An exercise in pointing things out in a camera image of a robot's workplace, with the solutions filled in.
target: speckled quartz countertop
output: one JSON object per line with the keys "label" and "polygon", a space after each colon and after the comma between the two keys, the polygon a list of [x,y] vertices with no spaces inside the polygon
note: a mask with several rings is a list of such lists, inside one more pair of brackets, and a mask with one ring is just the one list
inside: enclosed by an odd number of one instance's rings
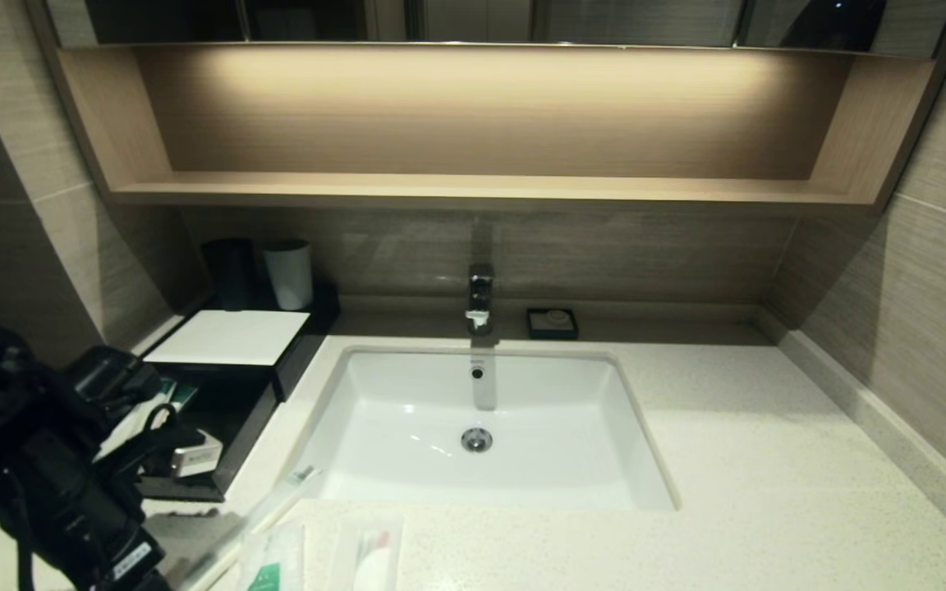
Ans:
{"label": "speckled quartz countertop", "polygon": [[[284,474],[344,351],[468,346],[328,337],[228,501],[146,502],[147,527],[168,550],[164,572],[187,570]],[[406,591],[946,589],[946,519],[754,329],[655,344],[502,341],[498,351],[614,356],[641,404],[678,511],[301,501],[285,520],[305,524],[305,589],[326,589],[342,521],[395,515],[404,519],[397,586]],[[222,516],[191,516],[214,507]],[[14,556],[0,531],[1,590],[14,588]],[[39,591],[69,588],[37,562]],[[230,591],[236,579],[229,571],[214,590]]]}

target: white cup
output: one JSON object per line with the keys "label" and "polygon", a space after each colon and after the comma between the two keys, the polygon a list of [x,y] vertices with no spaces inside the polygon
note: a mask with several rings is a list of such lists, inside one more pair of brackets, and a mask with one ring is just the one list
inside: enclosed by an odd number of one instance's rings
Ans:
{"label": "white cup", "polygon": [[304,240],[271,242],[264,247],[265,266],[281,310],[312,305],[312,247]]}

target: white sink basin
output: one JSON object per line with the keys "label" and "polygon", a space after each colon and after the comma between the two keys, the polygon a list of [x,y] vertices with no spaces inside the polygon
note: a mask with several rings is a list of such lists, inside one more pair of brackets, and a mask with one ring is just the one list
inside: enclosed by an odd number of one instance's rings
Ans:
{"label": "white sink basin", "polygon": [[357,351],[330,384],[299,459],[325,470],[312,497],[675,510],[609,360]]}

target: chrome faucet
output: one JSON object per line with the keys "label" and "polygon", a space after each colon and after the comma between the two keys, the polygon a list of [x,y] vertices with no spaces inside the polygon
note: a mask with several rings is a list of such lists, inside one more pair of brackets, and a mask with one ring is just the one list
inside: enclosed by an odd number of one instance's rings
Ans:
{"label": "chrome faucet", "polygon": [[495,271],[491,265],[470,265],[470,299],[466,307],[466,329],[474,337],[491,332],[491,285]]}

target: open shelf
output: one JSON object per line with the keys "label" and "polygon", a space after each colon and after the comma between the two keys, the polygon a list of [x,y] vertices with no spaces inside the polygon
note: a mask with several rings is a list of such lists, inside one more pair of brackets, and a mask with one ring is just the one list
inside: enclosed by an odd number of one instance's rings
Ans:
{"label": "open shelf", "polygon": [[776,50],[54,49],[123,204],[869,213],[932,60]]}

